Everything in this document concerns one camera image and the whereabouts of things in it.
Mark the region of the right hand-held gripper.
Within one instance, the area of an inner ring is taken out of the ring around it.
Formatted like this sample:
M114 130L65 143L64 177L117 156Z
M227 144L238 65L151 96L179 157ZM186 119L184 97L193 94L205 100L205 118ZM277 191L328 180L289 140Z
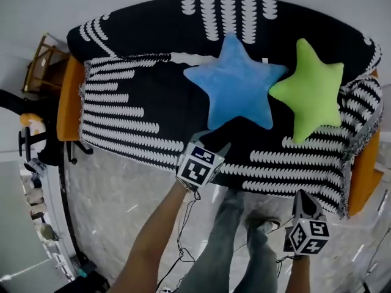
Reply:
M327 244L330 233L327 219L319 201L310 193L300 189L293 202L292 215L297 219L293 226L285 229L283 251L299 256L317 255Z

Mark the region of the blue star pillow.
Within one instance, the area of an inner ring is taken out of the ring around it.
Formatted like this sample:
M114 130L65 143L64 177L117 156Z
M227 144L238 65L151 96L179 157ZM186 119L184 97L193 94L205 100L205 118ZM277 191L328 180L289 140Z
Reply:
M184 70L184 76L209 97L207 126L216 130L236 117L264 129L273 127L269 89L287 73L284 65L250 58L236 34L226 34L218 59Z

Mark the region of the green star pillow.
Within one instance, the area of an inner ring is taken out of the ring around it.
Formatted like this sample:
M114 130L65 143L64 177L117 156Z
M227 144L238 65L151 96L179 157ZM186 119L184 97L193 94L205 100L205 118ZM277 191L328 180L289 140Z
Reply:
M320 126L342 124L337 98L343 71L343 63L324 63L306 39L297 41L294 73L269 89L294 113L294 143L302 143Z

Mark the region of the person's right forearm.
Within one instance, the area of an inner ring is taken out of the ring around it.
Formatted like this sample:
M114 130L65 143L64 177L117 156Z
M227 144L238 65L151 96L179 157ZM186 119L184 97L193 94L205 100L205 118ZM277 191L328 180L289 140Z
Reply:
M310 258L300 256L292 263L285 293L310 293Z

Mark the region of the person's left forearm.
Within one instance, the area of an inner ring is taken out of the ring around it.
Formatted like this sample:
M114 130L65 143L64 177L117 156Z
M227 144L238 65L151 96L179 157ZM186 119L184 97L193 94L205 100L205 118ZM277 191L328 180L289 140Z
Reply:
M188 190L174 182L137 235L126 264L107 293L155 293L161 257Z

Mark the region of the person's right shoe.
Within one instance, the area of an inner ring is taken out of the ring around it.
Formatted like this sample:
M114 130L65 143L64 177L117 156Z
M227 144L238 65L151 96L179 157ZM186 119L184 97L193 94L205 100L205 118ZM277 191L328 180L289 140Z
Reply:
M278 230L281 226L280 219L256 210L249 213L245 219L247 230L261 229L265 234Z

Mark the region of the person's right leg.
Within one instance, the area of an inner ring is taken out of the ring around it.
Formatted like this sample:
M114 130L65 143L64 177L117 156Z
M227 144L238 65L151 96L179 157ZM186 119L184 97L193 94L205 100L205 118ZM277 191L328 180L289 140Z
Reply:
M277 293L277 257L261 229L247 230L250 260L233 293Z

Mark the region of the person's leg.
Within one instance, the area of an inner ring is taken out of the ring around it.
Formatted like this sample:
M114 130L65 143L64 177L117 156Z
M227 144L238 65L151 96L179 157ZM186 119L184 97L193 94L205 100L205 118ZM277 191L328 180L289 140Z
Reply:
M208 243L175 293L228 293L235 234L244 211L244 192L226 191Z
M250 260L233 293L277 293L277 257L261 229L247 230Z

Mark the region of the black white striped sofa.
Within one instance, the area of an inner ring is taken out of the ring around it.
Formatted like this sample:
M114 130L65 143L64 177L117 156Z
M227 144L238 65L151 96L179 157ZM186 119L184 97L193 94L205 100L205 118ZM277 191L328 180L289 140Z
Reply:
M276 0L154 0L99 16L67 36L86 65L80 125L84 141L141 164L174 172L193 134L207 129L210 99L184 76L218 57L234 32L256 61L296 66L296 43L306 39L324 63L344 65L340 127L322 126L293 142L294 115L270 99L266 130L238 116L203 137L205 146L231 148L214 183L248 192L293 197L300 190L346 217L351 164L382 116L382 89L373 72L381 49L331 16Z

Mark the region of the person's left leg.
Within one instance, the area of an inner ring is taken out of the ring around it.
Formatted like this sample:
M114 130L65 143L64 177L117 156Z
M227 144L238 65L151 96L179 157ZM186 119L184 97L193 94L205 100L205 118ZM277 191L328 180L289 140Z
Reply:
M226 191L208 243L175 293L228 293L235 234L244 211L244 192Z

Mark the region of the orange sofa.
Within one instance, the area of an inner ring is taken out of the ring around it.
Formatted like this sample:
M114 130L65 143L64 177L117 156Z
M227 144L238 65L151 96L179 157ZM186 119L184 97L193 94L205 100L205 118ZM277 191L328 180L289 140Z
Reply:
M60 94L59 113L57 116L57 136L70 146L70 142L79 141L81 98L79 86L84 79L84 67L74 57L70 57ZM352 174L348 180L348 214L359 213L379 184L383 172L375 169L376 155L379 148L380 131L369 138L368 143L355 157Z

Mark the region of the black office chair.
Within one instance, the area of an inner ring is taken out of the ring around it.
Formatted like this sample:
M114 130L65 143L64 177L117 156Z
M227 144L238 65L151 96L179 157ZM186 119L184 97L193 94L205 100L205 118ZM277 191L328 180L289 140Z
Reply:
M43 118L46 126L45 133L31 137L29 135L29 128L24 128L22 125L21 130L18 132L18 152L20 156L25 152L28 162L31 161L31 150L34 150L32 144L43 140L44 137L46 137L46 147L39 153L35 152L40 162L46 165L56 167L60 164L64 159L64 146L67 147L68 161L76 164L77 159L71 156L71 145L73 143L85 154L93 154L93 149L86 148L78 138L75 140L59 140L57 136L58 98L44 98L34 101L27 98L20 98L13 93L0 89L0 107L19 116L24 113L34 113Z

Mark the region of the fried egg shaped plush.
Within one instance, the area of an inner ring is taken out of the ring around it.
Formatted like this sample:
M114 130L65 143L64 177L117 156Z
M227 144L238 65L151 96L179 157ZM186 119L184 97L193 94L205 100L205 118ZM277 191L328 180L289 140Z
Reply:
M46 126L43 118L34 113L24 113L20 116L20 123L24 128L29 128L29 135L31 137L46 132ZM46 137L43 140L32 144L33 149L39 153L46 147Z

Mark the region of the grey-green bag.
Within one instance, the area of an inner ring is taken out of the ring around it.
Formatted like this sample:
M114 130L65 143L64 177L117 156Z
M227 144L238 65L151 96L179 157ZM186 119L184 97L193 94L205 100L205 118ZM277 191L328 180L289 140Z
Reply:
M39 226L39 232L42 237L48 241L59 241L58 234L53 230L52 226L47 223L41 223Z

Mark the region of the grey-green roller blind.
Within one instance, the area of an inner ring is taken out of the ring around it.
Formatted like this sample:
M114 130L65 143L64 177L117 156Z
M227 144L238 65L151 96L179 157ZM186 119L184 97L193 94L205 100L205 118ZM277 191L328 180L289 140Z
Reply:
M24 197L19 163L0 162L0 280L47 259Z

